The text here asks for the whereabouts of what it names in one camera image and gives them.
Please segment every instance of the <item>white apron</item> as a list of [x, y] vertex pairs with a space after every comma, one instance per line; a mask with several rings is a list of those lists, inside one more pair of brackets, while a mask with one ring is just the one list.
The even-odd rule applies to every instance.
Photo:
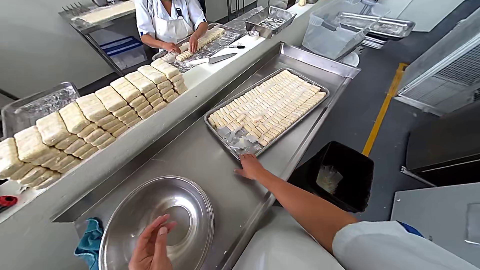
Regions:
[[156, 14], [153, 18], [153, 26], [155, 27], [155, 36], [164, 42], [178, 43], [193, 33], [192, 27], [183, 19], [182, 11], [179, 7], [175, 7], [172, 3], [172, 12], [176, 12], [178, 19], [164, 20]]

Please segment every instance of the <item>yellow floor line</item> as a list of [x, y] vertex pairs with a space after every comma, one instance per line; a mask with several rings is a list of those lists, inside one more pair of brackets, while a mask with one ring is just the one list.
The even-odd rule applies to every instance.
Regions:
[[390, 101], [392, 97], [395, 96], [398, 85], [400, 84], [400, 80], [403, 76], [403, 71], [408, 65], [405, 63], [400, 63], [398, 68], [396, 69], [395, 77], [393, 78], [392, 84], [390, 85], [390, 89], [388, 90], [387, 96], [385, 97], [384, 103], [378, 112], [377, 119], [375, 120], [375, 124], [373, 125], [372, 131], [370, 131], [370, 135], [368, 136], [368, 140], [363, 147], [362, 154], [367, 156], [370, 154], [372, 150], [373, 143], [377, 138], [378, 131], [380, 130], [380, 126], [382, 125], [382, 121], [384, 120], [385, 114], [388, 109], [388, 105], [390, 105]]

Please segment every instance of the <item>white knife handle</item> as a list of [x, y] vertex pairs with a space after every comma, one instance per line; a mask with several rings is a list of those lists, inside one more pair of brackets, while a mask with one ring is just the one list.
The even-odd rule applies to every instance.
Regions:
[[203, 63], [208, 63], [208, 58], [200, 58], [200, 59], [192, 60], [190, 62], [186, 62], [185, 65], [187, 67], [191, 67], [191, 66], [196, 66]]

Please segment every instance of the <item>white chef coat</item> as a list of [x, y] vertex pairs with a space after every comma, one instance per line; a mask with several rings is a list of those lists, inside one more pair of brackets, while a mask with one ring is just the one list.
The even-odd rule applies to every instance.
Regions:
[[183, 19], [193, 30], [196, 30], [200, 23], [206, 22], [202, 7], [197, 0], [172, 0], [170, 15], [160, 0], [134, 0], [134, 2], [140, 36], [148, 34], [155, 38], [154, 20], [171, 21], [179, 19], [177, 8], [180, 8]]
[[345, 226], [330, 255], [281, 207], [272, 207], [233, 270], [479, 270], [397, 221]]

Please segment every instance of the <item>white sleeve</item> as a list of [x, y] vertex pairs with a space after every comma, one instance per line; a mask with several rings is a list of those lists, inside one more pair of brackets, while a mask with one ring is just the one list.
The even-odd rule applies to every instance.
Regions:
[[397, 221], [358, 222], [338, 231], [335, 258], [346, 270], [478, 270]]
[[147, 2], [148, 0], [134, 0], [138, 33], [140, 36], [149, 34], [155, 37], [155, 28], [153, 27], [152, 17], [148, 12]]
[[187, 9], [188, 15], [190, 16], [190, 21], [193, 23], [193, 30], [197, 30], [198, 25], [202, 22], [206, 22], [204, 12], [202, 7], [197, 0], [187, 0]]

